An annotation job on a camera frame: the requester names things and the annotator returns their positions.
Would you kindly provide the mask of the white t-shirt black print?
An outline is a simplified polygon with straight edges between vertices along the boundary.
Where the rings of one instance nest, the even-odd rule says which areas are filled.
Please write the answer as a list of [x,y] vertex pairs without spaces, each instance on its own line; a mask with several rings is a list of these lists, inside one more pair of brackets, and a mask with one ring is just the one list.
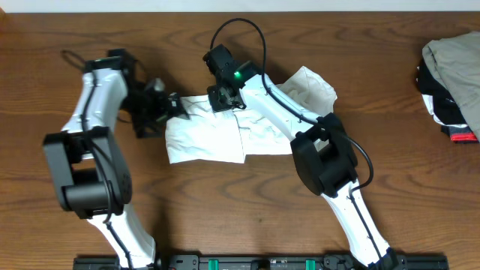
[[[319,74],[301,67],[277,86],[304,108],[331,113],[337,94]],[[243,164],[248,155],[289,155],[290,142],[268,119],[252,109],[214,112],[206,95],[182,97],[189,119],[166,123],[166,150],[171,164],[205,160]]]

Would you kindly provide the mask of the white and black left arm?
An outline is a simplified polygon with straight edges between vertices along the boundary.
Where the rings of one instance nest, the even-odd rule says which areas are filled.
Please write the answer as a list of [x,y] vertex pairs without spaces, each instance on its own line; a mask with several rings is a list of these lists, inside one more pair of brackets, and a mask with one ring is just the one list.
[[160,269],[153,236],[131,203],[133,185],[114,130],[119,112],[130,116],[139,139],[160,137],[168,120],[189,115],[177,93],[159,78],[137,78],[140,62],[126,49],[84,60],[70,50],[62,58],[82,73],[82,93],[58,133],[43,139],[43,151],[61,208],[96,227],[113,256],[78,256],[74,269]]

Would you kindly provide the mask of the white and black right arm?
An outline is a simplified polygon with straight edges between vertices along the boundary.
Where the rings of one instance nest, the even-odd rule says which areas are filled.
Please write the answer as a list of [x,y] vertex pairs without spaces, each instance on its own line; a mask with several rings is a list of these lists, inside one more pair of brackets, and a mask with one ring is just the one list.
[[212,108],[249,108],[267,118],[289,139],[298,177],[329,204],[353,257],[367,269],[397,269],[399,259],[362,198],[354,153],[361,146],[346,135],[340,119],[305,109],[249,61],[208,60],[206,65],[216,79],[208,89]]

